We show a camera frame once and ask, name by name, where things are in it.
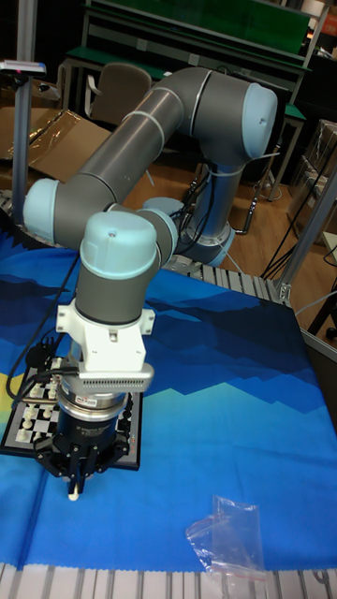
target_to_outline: gray robot arm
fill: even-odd
[[[127,394],[145,390],[153,377],[142,343],[154,323],[154,313],[142,309],[146,288],[178,240],[165,213],[121,204],[176,129],[198,138],[217,169],[216,183],[186,235],[193,239],[199,219],[209,214],[197,250],[210,261],[244,165],[265,152],[276,105],[274,93],[257,84],[203,68],[179,71],[157,83],[66,184],[42,180],[28,193],[27,228],[81,253],[76,298],[57,316],[57,330],[72,339],[67,361],[78,375],[63,377],[58,432],[36,447],[53,474],[55,461],[57,475],[68,473],[70,492],[75,486],[81,492],[86,476],[103,472],[125,451],[121,440],[120,453],[113,449],[116,415]],[[99,456],[106,456],[105,465]]]

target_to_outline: plastic bag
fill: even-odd
[[[265,599],[266,575],[256,505],[213,496],[213,515],[186,537],[224,599]]]

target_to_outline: white cable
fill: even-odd
[[[229,255],[229,253],[227,252],[227,256],[229,258],[229,260],[231,260],[234,264],[234,266],[238,269],[238,271],[243,274],[243,270],[241,270],[240,266],[238,266],[238,264],[235,262],[235,260],[233,260],[232,256]]]
[[[154,187],[154,180],[153,180],[152,176],[150,175],[150,173],[147,169],[145,170],[145,172],[146,172],[147,176],[149,177],[149,181],[150,181],[152,187]]]
[[[242,171],[243,167],[240,168],[240,170],[235,170],[235,172],[213,172],[213,170],[210,169],[210,173],[214,177],[233,177],[234,175],[239,175]]]
[[[330,298],[331,296],[334,296],[337,293],[337,289],[336,291],[331,291],[331,293],[328,293],[327,296],[323,296],[323,298],[319,298],[316,301],[313,301],[312,303],[308,303],[307,306],[304,306],[304,308],[300,308],[300,310],[297,310],[295,312],[295,316],[297,316],[298,314],[300,314],[301,312],[303,312],[303,310],[306,310],[307,308],[311,308],[312,306],[315,306],[317,303],[319,303],[322,300],[327,300],[328,298]]]
[[[251,162],[253,160],[262,160],[262,158],[271,158],[272,156],[279,156],[281,152],[275,153],[264,153],[263,156],[258,156],[257,158],[251,158]]]
[[[256,191],[256,190],[257,190],[257,183],[255,185],[253,185],[253,191]],[[279,196],[275,197],[273,199],[273,201],[276,199],[280,199],[280,197],[282,197],[282,191],[281,191],[280,187],[277,187],[277,191],[279,193]],[[262,197],[263,199],[269,199],[269,196],[262,196],[262,194],[260,194],[258,197]]]

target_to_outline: chair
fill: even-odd
[[[271,166],[274,161],[274,157],[279,152],[281,147],[281,134],[284,126],[284,118],[286,112],[286,101],[288,91],[284,88],[271,85],[265,83],[261,80],[255,80],[253,78],[242,75],[241,73],[235,73],[234,77],[238,79],[243,79],[250,83],[258,82],[263,87],[273,90],[277,95],[277,111],[275,116],[274,125],[271,131],[271,138],[269,140],[267,150],[265,152],[266,155],[269,155],[269,158],[259,158],[258,160],[252,160],[252,162],[248,163],[243,170],[242,173],[242,182],[254,182],[256,183],[256,191],[248,210],[248,213],[245,218],[245,222],[242,229],[234,229],[237,235],[246,235],[248,233],[253,214],[256,208],[256,204],[258,198],[263,189],[263,185],[268,178],[268,175],[271,171]]]
[[[104,66],[97,87],[88,75],[85,89],[85,113],[89,119],[118,125],[139,104],[152,86],[149,73],[128,63]]]

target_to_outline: cardboard box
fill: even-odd
[[[51,177],[65,183],[107,139],[110,132],[74,112],[32,109],[28,188]],[[14,109],[0,109],[0,189],[11,189]]]
[[[304,173],[308,172],[314,172],[315,169],[313,167],[313,165],[311,164],[311,162],[309,162],[309,160],[303,155],[300,157],[300,162],[297,165],[297,168],[292,176],[292,179],[290,181],[290,184],[288,186],[288,190],[291,194],[292,197],[294,197],[297,194],[298,191],[298,187],[300,185],[300,181],[304,175]]]
[[[305,152],[305,157],[322,175],[329,177],[337,164],[337,124],[319,121],[316,131]]]
[[[302,175],[301,180],[297,184],[296,193],[286,211],[289,220],[292,221],[295,218],[300,205],[306,199],[308,194],[310,194],[307,197],[300,214],[293,223],[295,233],[298,237],[306,227],[328,180],[324,177],[320,177],[318,184],[314,185],[317,176],[318,173],[316,170],[314,172],[305,172]],[[323,231],[337,234],[337,200],[334,202],[334,205],[332,206],[324,225],[315,239],[315,243],[319,245],[325,245],[322,237]]]
[[[0,108],[15,105],[15,92],[10,83],[0,88]],[[33,109],[60,109],[62,98],[57,92],[54,83],[43,80],[33,80],[32,108]]]

